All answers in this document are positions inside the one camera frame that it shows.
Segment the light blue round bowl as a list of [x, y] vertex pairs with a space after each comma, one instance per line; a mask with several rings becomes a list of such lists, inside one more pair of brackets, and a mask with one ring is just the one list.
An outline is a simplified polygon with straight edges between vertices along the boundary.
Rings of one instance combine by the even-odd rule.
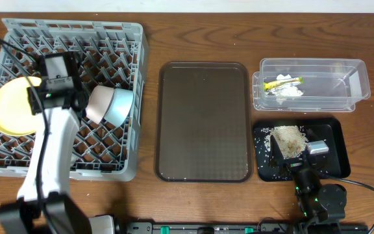
[[115, 127], [119, 127], [130, 113], [133, 98], [132, 90], [115, 88], [104, 119]]

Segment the pink round bowl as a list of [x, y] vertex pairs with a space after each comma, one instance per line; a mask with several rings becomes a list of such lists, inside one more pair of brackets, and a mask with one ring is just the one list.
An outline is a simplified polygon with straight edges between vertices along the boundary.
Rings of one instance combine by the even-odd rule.
[[114, 95], [114, 89], [107, 86], [96, 86], [88, 100], [86, 116], [95, 124], [99, 124], [105, 116]]

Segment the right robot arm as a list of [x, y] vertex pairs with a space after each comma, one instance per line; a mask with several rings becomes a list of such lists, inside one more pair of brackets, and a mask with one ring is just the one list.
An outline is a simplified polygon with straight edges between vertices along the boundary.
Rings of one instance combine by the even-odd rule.
[[338, 184], [323, 185], [311, 160], [324, 156], [329, 147], [322, 140], [309, 142], [299, 158], [285, 159], [274, 136], [270, 136], [273, 165], [281, 174], [289, 174], [295, 183], [295, 196], [304, 218], [290, 224], [286, 233], [342, 233], [345, 218], [346, 189]]

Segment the yellow round plate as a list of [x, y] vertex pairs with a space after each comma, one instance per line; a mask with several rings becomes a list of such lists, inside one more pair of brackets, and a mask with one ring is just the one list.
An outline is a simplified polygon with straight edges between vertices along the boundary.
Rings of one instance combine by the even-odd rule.
[[38, 120], [31, 112], [26, 77], [15, 78], [0, 88], [0, 132], [21, 137], [36, 131]]

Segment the rice food scraps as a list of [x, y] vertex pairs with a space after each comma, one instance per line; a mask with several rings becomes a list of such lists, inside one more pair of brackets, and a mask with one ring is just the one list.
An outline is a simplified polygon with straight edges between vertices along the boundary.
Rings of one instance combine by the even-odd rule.
[[271, 137], [274, 137], [284, 159], [302, 155], [308, 144], [306, 134], [296, 125], [278, 127], [257, 127], [254, 129], [256, 157], [268, 163], [271, 156]]

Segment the green orange snack wrapper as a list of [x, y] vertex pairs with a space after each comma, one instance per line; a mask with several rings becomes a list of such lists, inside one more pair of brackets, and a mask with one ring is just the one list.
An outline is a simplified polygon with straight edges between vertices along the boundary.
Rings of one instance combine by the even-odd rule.
[[294, 83], [294, 82], [298, 82], [298, 83], [304, 83], [304, 80], [302, 77], [294, 77], [294, 78], [287, 78], [287, 79], [282, 79], [282, 80], [278, 80], [278, 81], [271, 81], [271, 82], [268, 82], [268, 83], [264, 83], [264, 91], [265, 92], [268, 92], [269, 90], [273, 89], [273, 88], [277, 88], [283, 84], [286, 84], [286, 83]]

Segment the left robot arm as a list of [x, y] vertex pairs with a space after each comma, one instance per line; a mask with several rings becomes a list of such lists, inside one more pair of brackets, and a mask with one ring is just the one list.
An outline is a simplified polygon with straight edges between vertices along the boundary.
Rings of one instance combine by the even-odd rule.
[[73, 98], [86, 96], [74, 90], [27, 90], [32, 113], [40, 121], [31, 163], [17, 200], [0, 206], [0, 223], [6, 233], [91, 233], [90, 219], [69, 195], [72, 146], [80, 125]]

